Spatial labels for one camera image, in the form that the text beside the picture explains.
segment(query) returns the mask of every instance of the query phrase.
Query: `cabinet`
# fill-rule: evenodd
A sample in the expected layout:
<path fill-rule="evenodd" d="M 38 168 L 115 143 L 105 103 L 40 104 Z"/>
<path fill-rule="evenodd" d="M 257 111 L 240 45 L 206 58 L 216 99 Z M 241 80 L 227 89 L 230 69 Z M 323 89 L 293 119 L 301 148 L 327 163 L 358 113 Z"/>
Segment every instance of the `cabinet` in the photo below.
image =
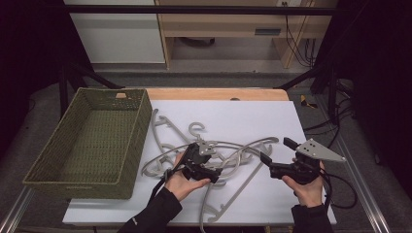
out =
<path fill-rule="evenodd" d="M 65 0 L 66 5 L 153 5 L 151 0 Z M 157 16 L 71 14 L 91 63 L 164 63 Z"/>
<path fill-rule="evenodd" d="M 281 0 L 155 0 L 157 5 L 190 6 L 261 6 L 276 7 Z M 302 0 L 299 7 L 334 8 L 337 0 Z M 299 45 L 302 39 L 322 39 L 331 17 L 290 16 L 288 26 Z M 168 65 L 177 37 L 259 37 L 273 38 L 285 68 L 292 64 L 293 53 L 287 38 L 285 16 L 238 15 L 159 15 L 163 51 Z M 291 35 L 288 35 L 293 46 Z"/>

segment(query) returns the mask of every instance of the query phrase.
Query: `black pole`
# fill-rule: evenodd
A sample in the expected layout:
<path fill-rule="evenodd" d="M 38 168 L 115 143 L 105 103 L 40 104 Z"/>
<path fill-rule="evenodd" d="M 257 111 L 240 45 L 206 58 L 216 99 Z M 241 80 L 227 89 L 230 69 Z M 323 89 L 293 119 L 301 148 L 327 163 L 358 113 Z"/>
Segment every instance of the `black pole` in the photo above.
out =
<path fill-rule="evenodd" d="M 307 79 L 310 79 L 310 78 L 315 77 L 315 76 L 318 75 L 324 68 L 325 68 L 325 65 L 324 65 L 324 64 L 320 64 L 320 65 L 315 66 L 314 68 L 306 71 L 305 73 L 299 75 L 298 77 L 294 78 L 293 80 L 291 80 L 291 81 L 289 81 L 289 82 L 287 82 L 287 83 L 284 83 L 284 84 L 282 84 L 282 85 L 280 85 L 280 86 L 273 87 L 273 88 L 274 88 L 274 89 L 284 89 L 284 90 L 288 90 L 288 89 L 294 87 L 295 85 L 297 85 L 297 84 L 299 84 L 299 83 L 301 83 L 301 82 L 303 82 L 303 81 L 305 81 L 305 80 L 307 80 Z"/>
<path fill-rule="evenodd" d="M 279 15 L 335 16 L 348 10 L 304 7 L 246 7 L 246 6 L 130 6 L 130 5 L 66 5 L 45 7 L 48 11 L 87 14 L 207 14 L 207 15 Z"/>
<path fill-rule="evenodd" d="M 70 68 L 74 69 L 75 71 L 79 72 L 80 74 L 82 74 L 84 76 L 88 76 L 88 77 L 94 79 L 95 81 L 97 81 L 99 83 L 102 83 L 103 85 L 105 85 L 105 86 L 107 86 L 111 89 L 122 89 L 122 88 L 124 88 L 124 86 L 114 84 L 114 83 L 104 79 L 103 77 L 97 75 L 96 73 L 94 73 L 92 71 L 89 71 L 88 69 L 80 66 L 79 64 L 72 63 L 72 64 L 70 64 Z M 78 80 L 83 82 L 85 84 L 84 87 L 86 87 L 86 83 L 82 78 L 78 78 Z"/>
<path fill-rule="evenodd" d="M 338 123 L 338 115 L 336 114 L 336 88 L 337 88 L 337 79 L 336 71 L 332 68 L 329 78 L 329 89 L 328 89 L 328 100 L 327 100 L 327 113 L 332 124 Z"/>
<path fill-rule="evenodd" d="M 67 77 L 66 77 L 66 67 L 61 67 L 58 74 L 58 87 L 60 92 L 60 119 L 63 117 L 64 113 L 69 106 L 69 98 L 67 93 Z"/>

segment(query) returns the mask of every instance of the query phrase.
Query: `person's left hand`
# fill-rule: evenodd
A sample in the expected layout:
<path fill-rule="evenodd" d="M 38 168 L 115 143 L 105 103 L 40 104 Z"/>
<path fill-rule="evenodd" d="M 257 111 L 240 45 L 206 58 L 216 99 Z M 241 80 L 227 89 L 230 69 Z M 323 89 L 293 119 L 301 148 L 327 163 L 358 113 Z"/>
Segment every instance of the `person's left hand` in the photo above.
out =
<path fill-rule="evenodd" d="M 180 159 L 182 158 L 183 154 L 180 153 L 176 156 L 175 164 L 176 166 Z M 186 179 L 183 175 L 182 171 L 178 171 L 167 181 L 164 185 L 170 192 L 172 192 L 179 201 L 185 199 L 191 192 L 194 190 L 208 184 L 210 179 L 203 179 L 196 182 L 191 182 Z"/>

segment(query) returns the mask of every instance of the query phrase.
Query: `tangled hangers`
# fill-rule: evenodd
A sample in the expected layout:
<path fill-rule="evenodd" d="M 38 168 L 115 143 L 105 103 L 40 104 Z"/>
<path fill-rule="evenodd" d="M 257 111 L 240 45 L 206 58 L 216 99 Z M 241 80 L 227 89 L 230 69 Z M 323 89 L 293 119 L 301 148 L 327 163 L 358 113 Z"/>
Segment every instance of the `tangled hangers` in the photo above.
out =
<path fill-rule="evenodd" d="M 156 140 L 156 143 L 160 151 L 162 152 L 162 154 L 153 158 L 152 160 L 150 160 L 143 166 L 142 175 L 144 174 L 150 177 L 161 178 L 166 171 L 166 169 L 163 167 L 163 163 L 168 163 L 169 165 L 173 166 L 174 159 L 172 159 L 172 156 L 170 154 L 174 153 L 174 155 L 176 155 L 177 153 L 181 152 L 181 150 L 185 149 L 190 144 L 190 140 L 166 116 L 160 116 L 159 117 L 160 120 L 155 121 L 155 115 L 157 114 L 157 112 L 158 112 L 158 109 L 155 109 L 152 114 L 152 130 L 154 132 L 154 138 Z M 181 136 L 181 138 L 186 142 L 186 144 L 179 146 L 179 147 L 173 147 L 170 144 L 161 143 L 157 137 L 156 127 L 163 125 L 163 124 L 167 124 L 168 126 L 170 126 L 179 136 Z M 272 147 L 270 144 L 278 143 L 279 140 L 275 137 L 268 137 L 268 138 L 263 138 L 263 139 L 251 142 L 247 144 L 246 146 L 235 144 L 235 143 L 230 143 L 230 142 L 223 142 L 223 141 L 205 141 L 202 139 L 200 134 L 195 133 L 195 126 L 199 126 L 201 130 L 205 129 L 205 126 L 200 122 L 193 122 L 189 125 L 189 133 L 195 137 L 194 141 L 199 145 L 199 153 L 201 155 L 211 155 L 213 158 L 212 161 L 208 161 L 207 163 L 205 163 L 204 167 L 223 169 L 223 170 L 231 169 L 228 173 L 222 173 L 220 175 L 220 178 L 224 179 L 224 181 L 219 180 L 216 183 L 209 184 L 208 186 L 208 189 L 206 191 L 204 201 L 202 204 L 200 216 L 199 216 L 200 229 L 202 232 L 204 232 L 203 230 L 204 214 L 207 213 L 207 214 L 214 215 L 213 217 L 209 218 L 209 221 L 217 221 L 225 213 L 225 211 L 229 208 L 229 206 L 237 198 L 237 196 L 242 192 L 242 190 L 247 186 L 247 184 L 254 177 L 254 175 L 258 172 L 258 170 L 261 167 L 261 162 L 255 168 L 255 170 L 250 174 L 250 176 L 243 182 L 243 184 L 234 193 L 234 195 L 229 199 L 229 201 L 226 204 L 221 204 L 220 210 L 216 210 L 212 206 L 207 204 L 207 198 L 209 197 L 209 193 L 211 189 L 213 187 L 225 186 L 226 180 L 230 176 L 236 173 L 239 166 L 249 163 L 251 159 L 253 158 L 253 156 L 259 156 L 260 150 L 264 151 L 265 154 L 270 155 L 272 152 Z M 220 152 L 220 149 L 234 150 L 234 152 L 231 153 L 229 156 L 223 156 L 223 154 Z"/>

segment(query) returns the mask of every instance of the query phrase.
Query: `basket handle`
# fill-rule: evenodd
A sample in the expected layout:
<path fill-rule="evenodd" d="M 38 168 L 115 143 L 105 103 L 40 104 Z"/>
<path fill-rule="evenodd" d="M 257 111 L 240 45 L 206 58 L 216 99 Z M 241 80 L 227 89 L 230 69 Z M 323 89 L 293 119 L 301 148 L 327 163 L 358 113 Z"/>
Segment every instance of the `basket handle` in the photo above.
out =
<path fill-rule="evenodd" d="M 92 186 L 66 186 L 66 189 L 92 189 Z"/>
<path fill-rule="evenodd" d="M 116 93 L 116 99 L 125 99 L 125 98 L 127 98 L 127 94 L 125 92 Z"/>

